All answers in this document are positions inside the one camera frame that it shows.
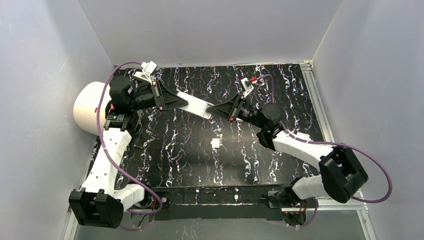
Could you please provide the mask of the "white slim remote control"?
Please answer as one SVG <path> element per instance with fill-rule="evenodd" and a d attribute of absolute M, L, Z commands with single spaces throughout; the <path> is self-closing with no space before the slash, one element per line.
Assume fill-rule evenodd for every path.
<path fill-rule="evenodd" d="M 188 102 L 188 105 L 179 107 L 180 110 L 208 120 L 212 117 L 212 114 L 207 112 L 207 108 L 213 107 L 213 104 L 182 91 L 178 91 L 176 95 Z"/>

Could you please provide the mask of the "white remote red label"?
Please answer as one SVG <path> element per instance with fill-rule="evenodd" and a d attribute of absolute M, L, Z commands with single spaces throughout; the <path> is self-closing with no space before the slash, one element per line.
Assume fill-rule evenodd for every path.
<path fill-rule="evenodd" d="M 303 139 L 305 141 L 311 141 L 312 140 L 311 136 L 307 133 L 302 133 L 302 132 L 298 131 L 296 133 L 296 135 L 297 135 L 298 138 Z"/>

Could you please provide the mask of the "small white cover piece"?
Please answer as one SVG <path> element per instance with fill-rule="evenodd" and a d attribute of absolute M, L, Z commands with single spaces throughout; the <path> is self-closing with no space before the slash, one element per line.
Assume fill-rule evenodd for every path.
<path fill-rule="evenodd" d="M 213 138 L 211 140 L 211 147 L 213 149 L 219 149 L 221 146 L 221 139 L 220 138 Z"/>

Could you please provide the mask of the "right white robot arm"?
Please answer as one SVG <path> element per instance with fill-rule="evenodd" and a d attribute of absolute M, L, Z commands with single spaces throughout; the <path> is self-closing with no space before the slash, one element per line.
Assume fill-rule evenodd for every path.
<path fill-rule="evenodd" d="M 319 175 L 297 178 L 282 190 L 269 193 L 267 199 L 271 203 L 294 206 L 302 200 L 330 197 L 344 204 L 369 179 L 352 149 L 313 144 L 284 129 L 281 125 L 283 111 L 275 103 L 267 102 L 256 108 L 238 93 L 206 111 L 230 122 L 240 119 L 260 128 L 256 136 L 263 147 L 300 159 L 318 170 Z"/>

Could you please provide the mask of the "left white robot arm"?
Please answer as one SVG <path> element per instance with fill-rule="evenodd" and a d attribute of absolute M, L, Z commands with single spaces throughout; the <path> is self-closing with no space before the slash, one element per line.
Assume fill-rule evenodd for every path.
<path fill-rule="evenodd" d="M 159 80 L 141 79 L 135 90 L 123 75 L 109 83 L 89 83 L 77 96 L 73 117 L 85 132 L 100 139 L 100 149 L 86 180 L 69 195 L 69 205 L 82 226 L 116 229 L 125 211 L 145 199 L 148 188 L 132 179 L 123 189 L 115 190 L 115 180 L 124 153 L 140 125 L 139 111 L 183 108 L 189 102 L 180 93 L 168 91 Z"/>

